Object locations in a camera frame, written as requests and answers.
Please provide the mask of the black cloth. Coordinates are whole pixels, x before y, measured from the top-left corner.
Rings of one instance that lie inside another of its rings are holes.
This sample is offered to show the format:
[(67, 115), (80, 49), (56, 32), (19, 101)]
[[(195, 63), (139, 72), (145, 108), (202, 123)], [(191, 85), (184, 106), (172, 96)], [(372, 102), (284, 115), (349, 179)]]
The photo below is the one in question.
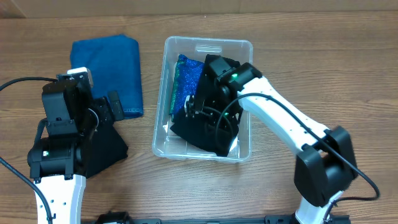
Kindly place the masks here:
[(113, 164), (127, 158), (128, 146), (114, 126), (103, 125), (97, 128), (92, 139), (92, 152), (89, 157), (86, 178), (89, 179)]

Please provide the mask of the black garment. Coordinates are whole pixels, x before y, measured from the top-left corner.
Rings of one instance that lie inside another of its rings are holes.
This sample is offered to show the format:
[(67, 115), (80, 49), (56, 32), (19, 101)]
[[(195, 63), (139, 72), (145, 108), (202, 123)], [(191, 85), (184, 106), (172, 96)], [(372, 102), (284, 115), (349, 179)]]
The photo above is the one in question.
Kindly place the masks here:
[[(205, 58), (203, 71), (198, 81), (195, 96), (196, 98), (204, 98), (211, 93), (221, 95), (221, 91), (214, 84), (214, 70), (209, 67), (210, 63), (218, 59), (218, 55), (208, 54)], [(172, 119), (174, 123), (171, 130), (186, 140), (188, 143), (207, 152), (213, 152), (217, 156), (226, 157), (229, 154), (229, 149), (232, 142), (238, 135), (238, 131), (221, 131), (219, 128), (221, 118), (218, 119), (214, 131), (186, 131), (185, 130), (185, 104), (177, 115)]]

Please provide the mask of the blue sequin garment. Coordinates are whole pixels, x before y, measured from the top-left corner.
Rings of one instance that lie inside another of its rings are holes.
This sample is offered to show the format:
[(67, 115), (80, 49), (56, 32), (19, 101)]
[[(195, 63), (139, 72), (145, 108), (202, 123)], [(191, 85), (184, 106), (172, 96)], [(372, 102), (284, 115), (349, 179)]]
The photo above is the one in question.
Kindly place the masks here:
[(175, 65), (174, 83), (169, 115), (172, 119), (183, 108), (186, 97), (194, 95), (203, 71), (204, 63), (180, 54)]

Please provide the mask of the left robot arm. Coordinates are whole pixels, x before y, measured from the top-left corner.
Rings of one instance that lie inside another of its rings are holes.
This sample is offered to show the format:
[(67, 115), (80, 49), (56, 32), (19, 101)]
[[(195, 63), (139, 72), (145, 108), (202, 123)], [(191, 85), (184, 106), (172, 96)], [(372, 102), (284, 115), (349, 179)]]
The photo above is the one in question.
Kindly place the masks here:
[(86, 180), (127, 157), (106, 98), (93, 98), (88, 81), (43, 87), (48, 136), (37, 136), (27, 156), (30, 178), (44, 195), (54, 223), (80, 223)]

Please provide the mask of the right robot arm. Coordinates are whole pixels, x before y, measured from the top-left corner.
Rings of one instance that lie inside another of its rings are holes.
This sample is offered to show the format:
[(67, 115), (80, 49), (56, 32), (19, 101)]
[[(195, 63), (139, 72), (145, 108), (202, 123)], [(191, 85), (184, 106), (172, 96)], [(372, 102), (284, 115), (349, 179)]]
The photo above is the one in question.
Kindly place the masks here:
[(299, 208), (288, 223), (343, 223), (332, 208), (357, 178), (351, 137), (289, 103), (252, 64), (207, 55), (197, 89), (178, 111), (173, 131), (202, 150), (225, 157), (244, 112), (257, 116), (295, 156)]

